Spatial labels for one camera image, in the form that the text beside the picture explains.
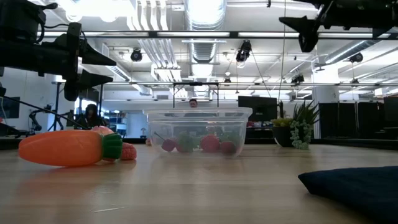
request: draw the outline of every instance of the dark blue cushion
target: dark blue cushion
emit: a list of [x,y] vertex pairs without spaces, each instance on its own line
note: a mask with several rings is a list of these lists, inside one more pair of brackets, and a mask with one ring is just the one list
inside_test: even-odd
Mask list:
[[377,223],[398,223],[398,166],[316,171],[298,178],[311,194],[341,202]]

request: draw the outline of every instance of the ceiling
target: ceiling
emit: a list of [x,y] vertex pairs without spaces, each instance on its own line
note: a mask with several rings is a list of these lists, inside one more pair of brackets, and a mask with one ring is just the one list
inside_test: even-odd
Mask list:
[[[109,4],[120,4],[121,8],[123,4],[130,4],[134,0],[110,0]],[[36,4],[48,4],[52,1],[33,1]],[[186,30],[185,25],[185,11],[183,1],[179,0],[168,0],[167,2],[167,24],[170,30]],[[266,8],[265,1],[246,1],[246,0],[228,0],[226,15],[224,20],[224,26],[222,30],[225,31],[261,31],[261,32],[294,32],[289,27],[285,27],[278,21],[281,16],[292,16],[302,17],[307,16],[313,18],[316,16],[317,10],[309,4],[302,4],[299,2],[293,2],[290,0],[285,1],[272,1],[271,8]],[[68,22],[65,16],[64,7],[59,7],[53,12],[46,11],[47,25],[53,26],[59,23]],[[101,31],[106,32],[107,30],[118,30],[120,32],[129,30],[126,23],[125,16],[119,16],[114,22],[103,22],[102,19],[95,16],[83,16],[80,20],[83,24],[83,30],[87,31]],[[344,31],[341,27],[332,27],[330,30],[324,30],[320,32],[370,32],[369,29],[355,29],[352,28],[350,31]],[[186,39],[172,39],[172,47],[175,52],[175,58],[181,68],[181,77],[188,78],[192,77],[191,65],[190,65],[190,52],[188,44],[182,43],[182,40]],[[146,53],[142,50],[143,59],[141,62],[132,62],[129,58],[133,48],[140,48],[140,43],[137,39],[127,38],[94,38],[90,39],[92,45],[98,48],[102,43],[109,47],[109,56],[117,61],[118,65],[129,73],[129,76],[137,82],[153,82],[154,78],[150,75],[152,62],[149,60]],[[243,39],[226,39],[226,43],[218,44],[216,51],[216,60],[214,65],[211,81],[218,80],[223,82],[226,78],[225,73],[230,72],[232,82],[260,82],[261,75],[265,80],[271,83],[280,82],[280,78],[283,77],[288,82],[290,78],[295,74],[292,71],[298,65],[302,64],[304,60],[314,60],[317,62],[317,58],[333,53],[334,51],[344,47],[352,41],[358,40],[320,40],[317,44],[316,49],[309,53],[301,53],[298,40],[292,39],[252,39],[252,54],[246,61],[246,65],[243,68],[237,68],[236,61],[234,59],[236,51],[239,49],[243,42]],[[395,40],[382,40],[378,44],[362,51],[364,55],[363,62],[352,69],[352,64],[349,62],[338,62],[334,66],[338,67],[340,82],[348,82],[353,77],[358,77],[362,74],[371,73],[377,71],[385,66],[396,63],[398,58],[398,51],[394,50],[398,47],[398,41]],[[385,56],[376,58],[379,55],[387,51],[391,53]],[[313,70],[311,69],[311,63],[304,63],[299,68],[299,73],[302,73],[305,77],[306,82],[310,82],[312,78]],[[101,66],[90,66],[85,65],[85,69],[99,73],[101,75],[109,75],[114,77],[114,81],[123,81],[112,71]],[[394,81],[393,78],[398,78],[397,70],[389,70],[386,73],[380,75],[374,75],[369,77],[363,82],[376,83],[376,82],[398,82],[398,79]],[[242,90],[248,89],[263,89],[264,86],[223,86],[222,89],[235,89],[239,88]],[[350,90],[351,87],[340,87],[341,90]],[[360,91],[357,90],[358,94],[371,93],[376,87],[362,88]],[[131,90],[137,91],[131,85],[107,85],[106,90]],[[167,90],[167,88],[154,88],[154,90]]]

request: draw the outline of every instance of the potted plant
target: potted plant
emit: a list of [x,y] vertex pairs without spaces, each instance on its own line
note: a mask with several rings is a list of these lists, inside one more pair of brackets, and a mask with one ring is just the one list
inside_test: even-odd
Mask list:
[[279,118],[271,120],[273,127],[272,132],[274,133],[275,142],[282,146],[282,147],[292,147],[292,140],[290,137],[292,134],[291,131],[291,124],[293,119],[292,118]]
[[313,125],[318,121],[315,119],[319,114],[318,105],[312,106],[313,101],[309,104],[304,103],[297,107],[294,106],[293,121],[290,124],[292,145],[297,149],[308,149],[311,141]]

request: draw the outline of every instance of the wooden table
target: wooden table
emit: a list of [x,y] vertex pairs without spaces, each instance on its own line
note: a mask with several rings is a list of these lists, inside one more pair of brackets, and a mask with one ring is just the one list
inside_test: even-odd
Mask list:
[[398,152],[339,146],[246,146],[237,159],[159,157],[54,168],[0,151],[0,223],[370,223],[310,195],[303,172],[391,166]]

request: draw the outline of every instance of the green plant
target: green plant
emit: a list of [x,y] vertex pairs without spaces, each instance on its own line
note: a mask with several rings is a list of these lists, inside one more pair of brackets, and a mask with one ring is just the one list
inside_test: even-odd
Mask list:
[[289,127],[292,121],[292,118],[278,118],[271,120],[274,127]]
[[[293,121],[290,127],[293,129],[291,131],[293,140],[293,146],[297,149],[308,149],[308,145],[311,141],[311,133],[313,125],[317,122],[315,119],[319,114],[319,110],[316,110],[318,105],[311,108],[313,101],[309,104],[304,103],[297,107],[294,106]],[[303,138],[300,138],[300,131],[302,131]]]

